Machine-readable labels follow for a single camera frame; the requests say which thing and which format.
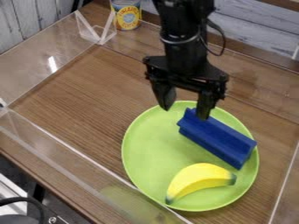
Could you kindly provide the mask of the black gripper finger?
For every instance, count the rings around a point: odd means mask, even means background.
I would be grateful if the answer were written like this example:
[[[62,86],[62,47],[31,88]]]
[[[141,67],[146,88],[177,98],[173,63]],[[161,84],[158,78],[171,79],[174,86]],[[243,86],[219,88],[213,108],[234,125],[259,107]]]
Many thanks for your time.
[[[170,79],[150,78],[155,99],[163,110],[169,111],[177,99],[174,82]]]
[[[226,98],[226,88],[207,89],[205,88],[199,93],[199,100],[197,105],[197,116],[202,120],[207,120],[211,115],[218,101]]]

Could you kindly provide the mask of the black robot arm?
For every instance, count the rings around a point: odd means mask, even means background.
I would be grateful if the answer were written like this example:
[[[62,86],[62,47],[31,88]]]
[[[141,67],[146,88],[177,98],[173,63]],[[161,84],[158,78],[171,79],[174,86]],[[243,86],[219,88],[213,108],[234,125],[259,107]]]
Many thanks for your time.
[[[210,20],[215,0],[154,0],[161,16],[163,56],[149,56],[146,78],[159,106],[170,109],[177,88],[199,94],[197,116],[206,120],[218,101],[226,98],[230,76],[209,61],[207,29],[221,27]]]

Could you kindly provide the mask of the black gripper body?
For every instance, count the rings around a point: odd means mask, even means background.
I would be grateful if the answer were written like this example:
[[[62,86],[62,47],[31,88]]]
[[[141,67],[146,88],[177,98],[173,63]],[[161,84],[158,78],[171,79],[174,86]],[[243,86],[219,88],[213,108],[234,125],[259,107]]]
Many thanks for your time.
[[[146,78],[155,92],[177,88],[193,92],[225,92],[230,76],[209,61],[202,38],[165,43],[165,55],[145,57]]]

